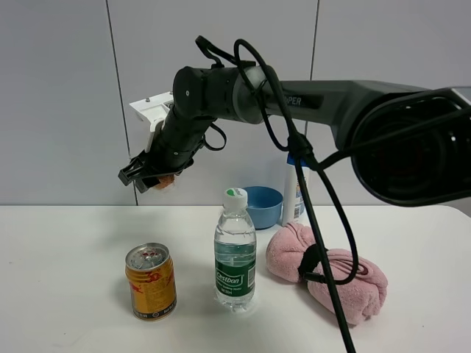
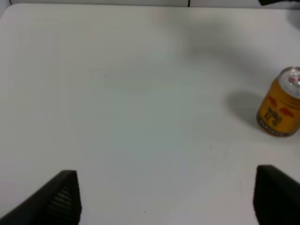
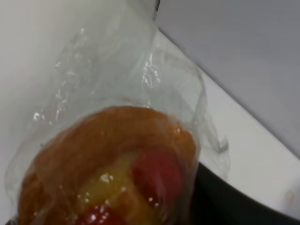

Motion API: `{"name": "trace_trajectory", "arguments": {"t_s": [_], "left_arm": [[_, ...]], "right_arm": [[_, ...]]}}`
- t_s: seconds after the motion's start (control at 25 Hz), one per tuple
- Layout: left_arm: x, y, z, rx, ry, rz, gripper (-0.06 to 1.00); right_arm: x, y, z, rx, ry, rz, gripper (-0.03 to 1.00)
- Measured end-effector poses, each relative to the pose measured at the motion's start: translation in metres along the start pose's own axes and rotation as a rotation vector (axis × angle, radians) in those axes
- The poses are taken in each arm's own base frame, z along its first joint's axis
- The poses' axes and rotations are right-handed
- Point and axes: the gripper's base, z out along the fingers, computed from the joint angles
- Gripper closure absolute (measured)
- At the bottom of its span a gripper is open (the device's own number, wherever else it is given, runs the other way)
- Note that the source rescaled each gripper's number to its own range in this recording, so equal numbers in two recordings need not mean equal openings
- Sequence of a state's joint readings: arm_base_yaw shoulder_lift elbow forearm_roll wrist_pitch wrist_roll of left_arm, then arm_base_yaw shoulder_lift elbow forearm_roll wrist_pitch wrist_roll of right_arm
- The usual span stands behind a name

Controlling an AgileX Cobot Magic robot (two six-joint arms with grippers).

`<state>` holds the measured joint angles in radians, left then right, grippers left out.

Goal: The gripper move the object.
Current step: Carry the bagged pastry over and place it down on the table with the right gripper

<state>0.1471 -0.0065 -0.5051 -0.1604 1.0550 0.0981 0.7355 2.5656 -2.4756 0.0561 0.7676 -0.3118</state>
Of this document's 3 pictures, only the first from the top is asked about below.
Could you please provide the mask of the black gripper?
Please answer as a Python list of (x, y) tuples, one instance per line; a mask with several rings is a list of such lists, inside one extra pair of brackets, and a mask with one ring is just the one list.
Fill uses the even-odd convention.
[(125, 186), (133, 183), (137, 191), (147, 192), (159, 185), (157, 177), (180, 173), (196, 154), (202, 136), (214, 121), (210, 116), (188, 117), (173, 108), (150, 152), (132, 158), (119, 171), (118, 178)]

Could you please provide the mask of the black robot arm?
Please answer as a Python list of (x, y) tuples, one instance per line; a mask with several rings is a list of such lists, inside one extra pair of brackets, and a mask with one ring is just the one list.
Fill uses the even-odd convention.
[(283, 81), (251, 67), (180, 69), (163, 95), (163, 123), (149, 144), (121, 169), (125, 185), (145, 192), (161, 177), (192, 165), (204, 135), (218, 119), (261, 124), (287, 114), (329, 126), (336, 153), (313, 160), (305, 138), (291, 153), (316, 170), (350, 158), (355, 175), (375, 198), (402, 207), (439, 204), (470, 195), (470, 89), (426, 90), (368, 80)]

